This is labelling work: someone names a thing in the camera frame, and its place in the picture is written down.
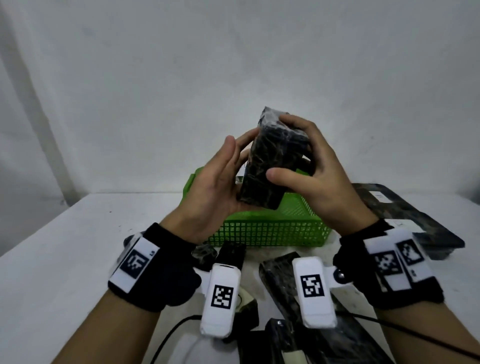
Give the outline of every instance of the green plastic basket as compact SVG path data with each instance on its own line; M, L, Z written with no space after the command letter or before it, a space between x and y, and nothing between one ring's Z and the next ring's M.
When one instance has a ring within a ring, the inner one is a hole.
M183 198L201 170L190 175L183 188ZM285 193L277 210L238 212L229 216L208 242L213 246L222 246L225 240L248 246L323 246L330 231L302 196Z

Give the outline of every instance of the black cable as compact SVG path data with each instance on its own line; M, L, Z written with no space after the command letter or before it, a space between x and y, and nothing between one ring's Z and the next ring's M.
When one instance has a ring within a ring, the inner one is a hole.
M472 359L475 359L475 360L480 361L480 355L475 354L474 352L469 352L469 351L467 351L467 350L463 350L463 349L458 348L458 347L456 347L456 346L453 346L453 345L451 345L451 344L449 344L449 343L447 343L447 342L444 342L444 341L441 341L441 340L432 338L432 337L427 336L427 335L420 334L419 332L410 330L409 328L406 328L406 327L401 326L401 325L394 324L393 322L389 322L389 321L385 321L385 320L381 320L381 319L373 318L373 317L369 317L369 316L364 316L364 315L359 315L359 314L353 314L353 313L347 312L347 311L335 311L335 313L336 313L338 316L356 317L356 318L361 318L362 320L367 320L367 321L376 322L377 324L380 324L380 325L382 325L382 326L386 326L386 327L388 327L388 328L393 328L393 329L395 329L395 330L397 330L397 331L404 332L404 333L406 333L406 334L408 334L408 335L411 335L411 336L414 336L414 337L416 337L416 338L419 338L419 339L422 339L422 340L431 342L432 344L441 346L441 347L443 347L443 348L445 348L445 349L451 350L451 351L456 352L456 353L458 353L458 354L462 354L462 355L464 355L464 356L468 356L469 358L472 358Z
M162 343L160 344L160 346L158 347L158 349L156 350L155 352L155 355L153 356L152 358L152 361L150 362L150 364L154 364L155 363L155 360L157 359L158 355L160 354L161 350L163 349L163 347L165 346L167 340L170 338L170 336L172 336L173 332L178 329L184 322L187 322L189 320L201 320L202 319L202 315L192 315L192 316L188 316L186 318L184 318L183 320L181 320L178 324L176 324L172 330L170 330L170 332L167 334L167 336L165 336L165 338L163 339Z
M401 325L397 325L397 324L394 324L393 322L389 322L389 321L385 321L385 320L382 320L382 319L378 319L378 318L373 318L373 317L369 317L369 316L364 316L364 315L359 315L359 314L353 314L351 312L347 312L347 311L335 311L335 313L338 315L338 316L345 316L345 317L356 317L356 318L361 318L362 320L367 320L367 321L372 321L372 322L376 322L377 324L380 324L382 326L386 326L388 328L393 328L397 331L400 331L400 332L403 332L403 333L406 333L408 335L411 335L411 336L414 336L418 339L422 339L422 340L425 340L425 341L428 341L428 342L431 342L432 344L435 344L435 345L438 345L442 348L445 348L445 349L448 349L448 350L451 350L453 352L456 352L458 354L462 354L464 356L467 356L469 358L472 358L472 359L475 359L477 361L480 361L480 355L478 354L475 354L474 352L469 352L467 350L463 350L461 348L458 348L456 346L453 346L447 342L444 342L444 341L441 341L441 340L438 340L438 339L435 339L435 338L432 338L430 336L427 336L427 335L423 335L423 334L420 334L419 332L416 332L416 331L413 331L413 330L410 330L409 328L406 328L404 326L401 326ZM170 338L170 336L172 336L173 332L178 329L184 322L186 321L189 321L189 320L201 320L202 319L202 315L192 315L192 316L188 316L186 318L184 318L183 320L181 320L178 324L176 324L172 330L170 330L170 332L167 334L167 336L165 336L165 338L163 339L162 343L160 344L160 346L158 347L158 349L156 350L155 352L155 355L153 356L152 358L152 361L150 362L150 364L155 364L155 360L157 359L158 355L160 354L160 351L163 349L163 347L165 346L167 340Z

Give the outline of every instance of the tabletop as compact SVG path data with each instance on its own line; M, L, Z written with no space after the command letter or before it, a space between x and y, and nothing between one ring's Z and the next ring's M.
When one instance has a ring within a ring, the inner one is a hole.
M462 238L465 249L431 266L448 306L480 339L480 206L457 195L400 194ZM181 194L90 194L0 257L0 352L8 364L50 363L106 290L108 273L123 249L123 239L145 230L174 209ZM318 255L329 265L338 250L335 233L322 248L296 249ZM249 248L241 285L258 301L260 325L282 318L258 276L258 264L294 248ZM335 289L351 312L374 315L354 287ZM180 307L167 307L147 350L149 363L166 333L182 318L201 314L196 294ZM361 324L389 352L377 324ZM202 337L198 322L185 323L172 335L158 363L238 363L235 343Z

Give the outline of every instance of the person's left hand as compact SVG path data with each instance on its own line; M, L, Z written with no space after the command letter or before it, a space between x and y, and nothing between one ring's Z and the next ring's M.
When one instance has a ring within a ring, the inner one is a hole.
M227 136L220 150L195 177L185 199L160 225L183 240L200 244L231 214L258 209L237 201L240 185L235 185L235 177L248 159L250 150L242 150L259 131L249 130L237 140Z

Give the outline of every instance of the black wristband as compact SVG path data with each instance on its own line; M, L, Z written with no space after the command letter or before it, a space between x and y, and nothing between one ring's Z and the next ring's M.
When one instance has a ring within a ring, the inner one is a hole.
M402 263L400 270L408 277L411 288L395 291L385 282L378 262L369 254L364 240L385 236L389 229L392 229L390 225L384 220L379 220L359 232L341 238L341 247L334 256L333 264L340 269L346 279L353 281L354 286L375 308L400 308L421 301L443 302L443 291L435 277L414 282L408 275L407 267Z
M157 223L151 225L143 237L159 247L156 254L143 268L128 293L111 281L108 282L108 288L127 302L151 312L160 312L165 305L177 306L187 302L202 283L193 270L192 251L196 245L184 241ZM124 262L135 254L134 250L135 245L117 269L124 267ZM122 270L130 275L128 269Z

